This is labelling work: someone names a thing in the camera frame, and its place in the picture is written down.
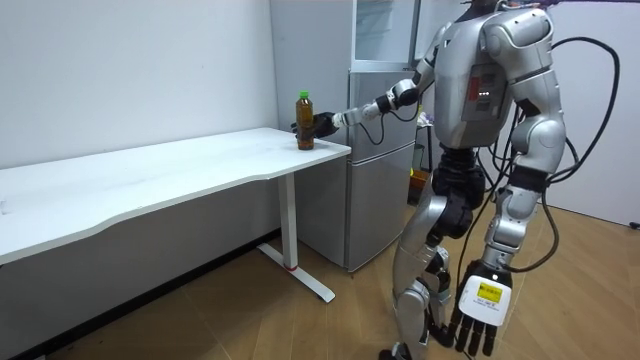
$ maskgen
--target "humanoid robot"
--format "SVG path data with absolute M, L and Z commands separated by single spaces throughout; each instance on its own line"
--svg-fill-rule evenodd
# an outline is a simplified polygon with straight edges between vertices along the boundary
M 553 32 L 539 8 L 473 0 L 437 32 L 412 79 L 362 107 L 315 115 L 315 135 L 324 137 L 413 105 L 435 86 L 434 127 L 444 154 L 398 243 L 393 299 L 402 342 L 382 351 L 380 359 L 424 360 L 429 337 L 447 347 L 456 342 L 458 351 L 470 338 L 468 352 L 475 355 L 483 334 L 482 352 L 491 355 L 509 306 L 510 263 L 564 152 L 560 91 L 551 69 Z M 482 258 L 468 265 L 447 326 L 451 276 L 441 243 L 462 237 L 483 202 L 485 177 L 475 149 L 497 140 L 512 99 L 525 116 L 511 136 L 518 155 L 509 164 L 508 184 L 497 193 Z

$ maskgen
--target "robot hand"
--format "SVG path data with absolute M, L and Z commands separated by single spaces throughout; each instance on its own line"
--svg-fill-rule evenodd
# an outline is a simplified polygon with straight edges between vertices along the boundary
M 338 131 L 338 128 L 333 125 L 333 115 L 330 112 L 313 115 L 313 129 L 308 132 L 308 136 L 323 138 Z M 298 137 L 297 123 L 291 124 L 291 131 Z
M 484 336 L 482 353 L 491 356 L 498 326 L 506 317 L 513 281 L 511 273 L 496 271 L 481 260 L 472 261 L 467 267 L 461 293 L 456 294 L 456 305 L 451 315 L 445 345 L 452 346 L 460 327 L 456 350 L 464 351 L 469 342 L 469 355 L 475 356 L 480 347 L 480 338 Z

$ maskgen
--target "yellow label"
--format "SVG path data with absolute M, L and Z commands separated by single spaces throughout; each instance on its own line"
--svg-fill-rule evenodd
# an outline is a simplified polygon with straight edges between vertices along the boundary
M 499 303 L 500 298 L 502 297 L 502 289 L 486 283 L 480 283 L 480 289 L 478 289 L 478 297 L 494 303 Z

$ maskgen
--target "plastic bottle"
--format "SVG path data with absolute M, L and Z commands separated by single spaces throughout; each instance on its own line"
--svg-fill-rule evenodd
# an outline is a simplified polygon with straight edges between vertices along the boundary
M 308 91 L 300 91 L 296 102 L 296 123 L 298 124 L 298 149 L 313 149 L 313 103 Z

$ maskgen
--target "white table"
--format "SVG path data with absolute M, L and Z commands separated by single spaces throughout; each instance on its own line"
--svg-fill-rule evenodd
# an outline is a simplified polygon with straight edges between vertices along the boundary
M 284 255 L 262 252 L 324 301 L 335 295 L 298 267 L 294 175 L 347 146 L 270 128 L 0 170 L 0 265 L 94 235 L 120 221 L 250 181 L 278 178 Z

